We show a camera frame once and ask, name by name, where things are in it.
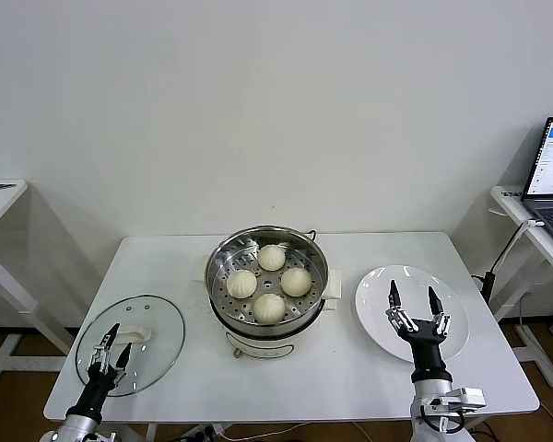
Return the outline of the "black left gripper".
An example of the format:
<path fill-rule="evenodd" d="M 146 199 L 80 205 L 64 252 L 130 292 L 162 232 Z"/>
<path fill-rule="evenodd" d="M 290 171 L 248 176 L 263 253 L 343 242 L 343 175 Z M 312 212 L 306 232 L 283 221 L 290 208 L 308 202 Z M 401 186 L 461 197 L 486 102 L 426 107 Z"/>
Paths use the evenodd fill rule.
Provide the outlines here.
<path fill-rule="evenodd" d="M 115 323 L 93 347 L 88 368 L 88 383 L 81 392 L 76 404 L 67 410 L 67 415 L 79 415 L 92 420 L 101 420 L 101 410 L 109 392 L 116 388 L 117 378 L 125 373 L 131 354 L 131 344 L 127 344 L 119 354 L 114 366 L 109 365 L 111 349 L 120 323 Z"/>

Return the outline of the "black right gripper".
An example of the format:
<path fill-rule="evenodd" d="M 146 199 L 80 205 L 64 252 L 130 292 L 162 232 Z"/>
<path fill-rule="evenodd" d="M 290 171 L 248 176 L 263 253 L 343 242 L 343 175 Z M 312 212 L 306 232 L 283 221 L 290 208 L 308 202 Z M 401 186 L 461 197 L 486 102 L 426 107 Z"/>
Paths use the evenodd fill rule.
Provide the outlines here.
<path fill-rule="evenodd" d="M 395 280 L 390 282 L 387 319 L 396 332 L 402 331 L 402 339 L 410 345 L 414 363 L 411 374 L 413 383 L 423 380 L 453 381 L 441 357 L 440 344 L 446 339 L 451 317 L 446 315 L 440 298 L 432 286 L 428 287 L 430 320 L 412 320 L 401 306 L 401 298 Z"/>

